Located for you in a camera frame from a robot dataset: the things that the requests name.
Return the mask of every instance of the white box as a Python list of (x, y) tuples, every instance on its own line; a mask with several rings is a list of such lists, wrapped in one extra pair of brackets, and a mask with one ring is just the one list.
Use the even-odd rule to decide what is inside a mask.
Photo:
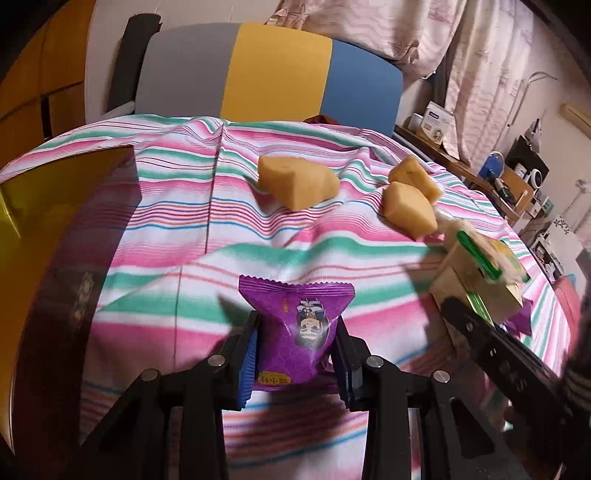
[(453, 114), (436, 103), (429, 102), (423, 121), (419, 129), (419, 135), (426, 137), (436, 145), (441, 145), (453, 122)]

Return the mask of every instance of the metal screw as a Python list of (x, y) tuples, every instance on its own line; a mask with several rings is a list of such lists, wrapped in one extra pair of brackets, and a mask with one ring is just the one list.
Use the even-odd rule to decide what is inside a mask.
[(223, 364), (226, 363), (226, 359), (223, 355), (212, 355), (207, 359), (207, 363), (210, 364), (212, 367), (221, 367)]
[(436, 370), (433, 373), (433, 378), (439, 383), (447, 383), (450, 379), (449, 373), (447, 373), (445, 370)]
[(384, 364), (384, 359), (377, 355), (369, 356), (365, 361), (370, 367), (380, 368)]
[(154, 368), (148, 368), (144, 370), (141, 374), (141, 379), (144, 382), (151, 382), (152, 380), (156, 380), (158, 378), (158, 370)]

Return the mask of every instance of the cartoon character print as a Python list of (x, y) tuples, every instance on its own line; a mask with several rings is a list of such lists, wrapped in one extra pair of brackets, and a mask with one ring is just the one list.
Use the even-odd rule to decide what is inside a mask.
[(297, 323), (296, 345), (314, 350), (324, 347), (329, 334), (329, 322), (318, 299), (300, 299)]

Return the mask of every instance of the air conditioner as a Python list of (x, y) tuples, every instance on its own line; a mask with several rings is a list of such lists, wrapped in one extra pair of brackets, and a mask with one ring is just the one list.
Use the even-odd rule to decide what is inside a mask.
[(563, 103), (560, 107), (560, 113), (581, 132), (591, 138), (591, 116), (587, 112), (583, 112), (569, 103)]

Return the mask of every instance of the bed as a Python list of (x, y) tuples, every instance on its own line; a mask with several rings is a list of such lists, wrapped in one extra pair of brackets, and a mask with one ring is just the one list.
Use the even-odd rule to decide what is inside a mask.
[[(442, 239), (414, 242), (380, 215), (388, 172), (409, 154), (405, 147), (355, 127), (131, 115), (46, 142), (7, 165), (0, 183), (64, 157), (123, 146), (132, 156), (86, 201), (105, 201), (129, 185), (130, 172), (141, 197), (125, 221), (90, 325), (80, 440), (145, 368), (186, 369), (240, 328), (249, 312), (237, 291), (240, 274), (351, 282), (356, 297), (343, 314), (351, 335), (406, 371), (463, 375), (476, 402), (499, 410), (500, 395), (455, 360), (428, 293), (445, 255)], [(260, 155), (326, 164), (340, 178), (338, 197), (287, 211), (256, 185)], [(440, 207), (507, 241), (528, 270), (523, 295), (534, 302), (533, 334), (521, 340), (559, 374), (570, 332), (537, 263), (484, 195), (437, 164), (423, 166), (445, 188)], [(81, 248), (97, 240), (86, 241)], [(337, 395), (255, 392), (242, 412), (225, 412), (223, 420), (232, 479), (361, 476), (367, 416), (347, 412)], [(170, 468), (174, 474), (174, 457)]]

